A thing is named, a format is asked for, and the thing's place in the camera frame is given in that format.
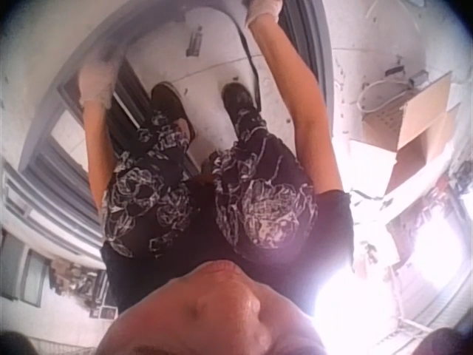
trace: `black shoe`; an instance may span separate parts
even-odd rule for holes
[[[222,90],[222,99],[234,126],[239,123],[238,113],[241,109],[256,110],[250,92],[240,83],[226,84]]]
[[[153,111],[161,111],[169,119],[170,123],[177,121],[179,118],[184,118],[191,133],[190,141],[194,140],[194,127],[187,117],[177,90],[171,83],[164,81],[153,88],[151,91],[151,107]]]

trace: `black pants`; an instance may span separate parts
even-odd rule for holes
[[[317,215],[311,181],[253,107],[238,111],[238,141],[212,162],[215,216],[236,253],[264,263],[296,255]],[[183,182],[188,138],[155,111],[120,157],[103,198],[104,236],[126,257],[159,257],[199,217]]]

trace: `window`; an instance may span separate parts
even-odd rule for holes
[[[100,261],[101,234],[65,215],[64,209],[54,206],[44,195],[35,190],[7,162],[3,162],[5,209],[24,225],[74,254]]]
[[[85,135],[77,75],[60,80],[58,94],[45,98],[47,112],[30,128],[18,170],[30,187],[39,192],[53,209],[73,220],[69,229],[87,229],[92,242],[101,245],[101,226],[87,177]],[[149,96],[132,67],[125,61],[120,69],[107,126],[116,155],[130,149],[130,142],[149,115]],[[184,161],[186,177],[199,170],[189,157]]]
[[[39,307],[43,293],[44,278],[47,271],[47,259],[33,250],[28,251],[21,279],[21,300]]]
[[[25,245],[14,236],[3,232],[4,237],[0,250],[0,290],[1,296],[9,300],[16,300],[17,283],[21,272],[21,256]]]

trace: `hand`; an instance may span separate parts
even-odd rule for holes
[[[214,183],[214,176],[212,174],[199,174],[192,178],[192,181],[199,185],[208,185]]]
[[[247,26],[261,15],[272,15],[276,23],[279,21],[282,0],[246,0],[245,3],[248,4]]]
[[[109,109],[118,78],[118,71],[125,56],[125,47],[104,44],[96,47],[85,60],[79,72],[81,105],[96,101]]]

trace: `leg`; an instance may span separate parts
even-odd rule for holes
[[[191,137],[186,113],[165,84],[153,89],[152,109],[131,151],[120,157],[103,199],[105,238],[126,257],[159,257],[195,211],[182,182]]]
[[[283,263],[299,253],[315,221],[312,183],[242,85],[226,86],[223,100],[239,140],[214,161],[217,223],[244,257]]]

